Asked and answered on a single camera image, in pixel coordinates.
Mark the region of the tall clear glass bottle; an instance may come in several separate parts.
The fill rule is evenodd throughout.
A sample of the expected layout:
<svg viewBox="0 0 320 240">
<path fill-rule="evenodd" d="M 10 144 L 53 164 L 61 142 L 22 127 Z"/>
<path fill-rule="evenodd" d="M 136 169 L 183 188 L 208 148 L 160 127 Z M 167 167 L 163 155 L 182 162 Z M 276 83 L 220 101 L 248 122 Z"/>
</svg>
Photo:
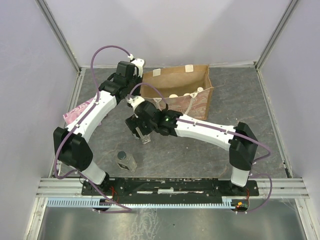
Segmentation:
<svg viewBox="0 0 320 240">
<path fill-rule="evenodd" d="M 139 136 L 140 136 L 140 140 L 141 140 L 142 144 L 145 145 L 145 144 L 151 142 L 150 134 L 143 135 L 143 134 L 141 133 L 141 134 L 139 134 Z"/>
</svg>

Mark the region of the brown canvas tote bag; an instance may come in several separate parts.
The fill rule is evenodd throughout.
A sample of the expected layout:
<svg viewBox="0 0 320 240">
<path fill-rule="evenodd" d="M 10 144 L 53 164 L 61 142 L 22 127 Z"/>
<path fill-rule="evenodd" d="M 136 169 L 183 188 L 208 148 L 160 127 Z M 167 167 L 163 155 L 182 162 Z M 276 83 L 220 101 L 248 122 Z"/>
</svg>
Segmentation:
<svg viewBox="0 0 320 240">
<path fill-rule="evenodd" d="M 158 68 L 143 74 L 140 95 L 152 102 L 156 108 L 178 111 L 198 120 L 206 120 L 214 87 L 209 78 L 210 68 L 204 64 L 188 64 Z M 171 94 L 178 97 L 169 98 Z"/>
</svg>

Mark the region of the yellow-green pump lotion bottle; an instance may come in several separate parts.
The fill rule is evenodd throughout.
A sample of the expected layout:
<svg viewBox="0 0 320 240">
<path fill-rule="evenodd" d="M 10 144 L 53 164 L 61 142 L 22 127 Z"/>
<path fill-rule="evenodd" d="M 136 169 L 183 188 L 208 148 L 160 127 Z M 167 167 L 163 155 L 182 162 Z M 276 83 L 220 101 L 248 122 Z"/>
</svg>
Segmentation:
<svg viewBox="0 0 320 240">
<path fill-rule="evenodd" d="M 197 92 L 197 93 L 201 93 L 203 90 L 204 90 L 204 89 L 203 89 L 202 87 L 198 87 L 196 92 Z"/>
</svg>

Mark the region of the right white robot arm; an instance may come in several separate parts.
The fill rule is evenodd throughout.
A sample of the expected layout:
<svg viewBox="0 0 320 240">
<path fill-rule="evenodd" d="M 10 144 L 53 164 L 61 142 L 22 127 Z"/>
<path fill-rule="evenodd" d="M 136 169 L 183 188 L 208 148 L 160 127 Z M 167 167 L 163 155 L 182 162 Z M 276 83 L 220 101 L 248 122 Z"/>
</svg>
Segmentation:
<svg viewBox="0 0 320 240">
<path fill-rule="evenodd" d="M 151 102 L 137 96 L 129 98 L 133 115 L 126 119 L 132 134 L 142 138 L 152 132 L 162 136 L 191 138 L 218 146 L 229 154 L 232 173 L 229 191 L 236 196 L 247 190 L 258 140 L 250 127 L 240 122 L 237 126 L 219 125 L 197 120 L 178 111 L 157 109 Z"/>
</svg>

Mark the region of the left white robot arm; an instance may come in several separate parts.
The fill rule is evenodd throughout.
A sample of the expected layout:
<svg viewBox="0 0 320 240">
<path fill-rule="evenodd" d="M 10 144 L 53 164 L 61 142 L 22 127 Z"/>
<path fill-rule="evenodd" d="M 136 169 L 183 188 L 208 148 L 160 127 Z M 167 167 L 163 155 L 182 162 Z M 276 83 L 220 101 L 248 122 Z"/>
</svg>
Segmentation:
<svg viewBox="0 0 320 240">
<path fill-rule="evenodd" d="M 144 65 L 141 58 L 120 61 L 116 71 L 100 84 L 93 100 L 80 116 L 65 128 L 57 127 L 53 132 L 54 160 L 70 166 L 71 173 L 78 172 L 88 179 L 99 195 L 106 195 L 111 184 L 109 175 L 93 160 L 88 142 L 103 118 L 128 94 L 137 93 Z"/>
</svg>

